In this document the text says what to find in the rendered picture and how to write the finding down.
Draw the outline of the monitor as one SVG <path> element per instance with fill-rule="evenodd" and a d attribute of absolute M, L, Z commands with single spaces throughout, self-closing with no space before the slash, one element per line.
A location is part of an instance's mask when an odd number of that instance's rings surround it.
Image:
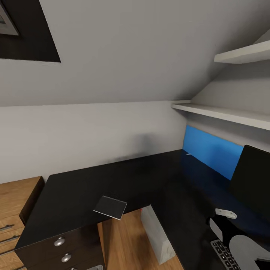
<path fill-rule="evenodd" d="M 245 145 L 227 191 L 270 223 L 270 152 Z M 246 234 L 270 243 L 264 236 Z"/>

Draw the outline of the keyboard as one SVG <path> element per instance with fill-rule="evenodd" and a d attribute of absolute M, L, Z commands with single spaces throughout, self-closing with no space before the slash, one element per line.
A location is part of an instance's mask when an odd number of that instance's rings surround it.
<path fill-rule="evenodd" d="M 211 241 L 210 244 L 227 270 L 241 270 L 228 248 L 219 239 Z"/>

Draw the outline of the notebook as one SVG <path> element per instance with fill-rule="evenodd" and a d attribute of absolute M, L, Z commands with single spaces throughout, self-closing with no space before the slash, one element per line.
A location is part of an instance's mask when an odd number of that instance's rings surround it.
<path fill-rule="evenodd" d="M 121 220 L 127 202 L 102 196 L 93 211 Z"/>

